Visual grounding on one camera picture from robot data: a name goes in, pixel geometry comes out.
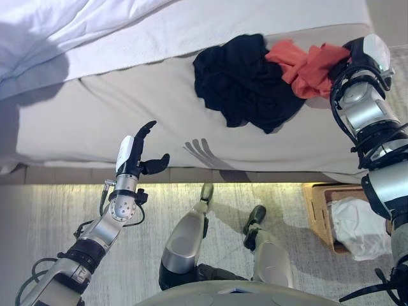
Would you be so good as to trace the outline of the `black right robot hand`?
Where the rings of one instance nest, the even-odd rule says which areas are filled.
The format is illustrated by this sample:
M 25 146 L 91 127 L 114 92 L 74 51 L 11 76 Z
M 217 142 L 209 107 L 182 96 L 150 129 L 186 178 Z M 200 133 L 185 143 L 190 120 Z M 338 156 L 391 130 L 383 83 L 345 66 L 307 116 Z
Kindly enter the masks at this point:
M 368 71 L 369 76 L 384 91 L 391 89 L 394 70 L 388 46 L 375 33 L 348 41 L 343 46 L 349 51 L 346 59 L 340 60 L 329 72 L 329 79 L 335 84 L 350 79 L 354 74 Z

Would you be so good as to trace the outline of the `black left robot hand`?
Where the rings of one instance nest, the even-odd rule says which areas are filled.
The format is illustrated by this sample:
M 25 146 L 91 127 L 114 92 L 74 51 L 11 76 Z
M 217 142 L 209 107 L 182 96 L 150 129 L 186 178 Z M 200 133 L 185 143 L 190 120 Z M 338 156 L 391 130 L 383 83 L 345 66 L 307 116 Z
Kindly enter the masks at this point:
M 119 175 L 132 175 L 140 178 L 140 175 L 154 175 L 167 169 L 170 155 L 164 154 L 161 159 L 142 161 L 145 137 L 157 124 L 155 120 L 142 126 L 134 136 L 127 135 L 121 142 L 115 165 L 116 177 Z

